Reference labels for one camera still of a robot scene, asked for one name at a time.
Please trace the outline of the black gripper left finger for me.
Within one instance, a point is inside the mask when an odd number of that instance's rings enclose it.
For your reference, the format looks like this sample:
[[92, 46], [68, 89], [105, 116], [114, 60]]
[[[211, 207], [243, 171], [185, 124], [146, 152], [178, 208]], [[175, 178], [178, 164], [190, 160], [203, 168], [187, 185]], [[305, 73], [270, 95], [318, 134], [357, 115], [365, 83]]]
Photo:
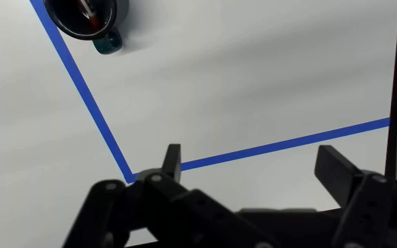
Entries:
[[62, 248], [273, 248], [273, 240], [200, 191], [179, 184], [181, 146], [130, 186], [95, 184]]

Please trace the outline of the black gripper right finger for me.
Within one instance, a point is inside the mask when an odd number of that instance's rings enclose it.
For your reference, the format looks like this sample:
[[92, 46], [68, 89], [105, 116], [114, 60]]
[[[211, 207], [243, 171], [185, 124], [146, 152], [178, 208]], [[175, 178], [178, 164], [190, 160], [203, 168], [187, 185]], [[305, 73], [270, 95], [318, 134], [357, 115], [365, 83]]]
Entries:
[[397, 180], [360, 170], [331, 145], [318, 146], [314, 175], [340, 207], [334, 248], [397, 248]]

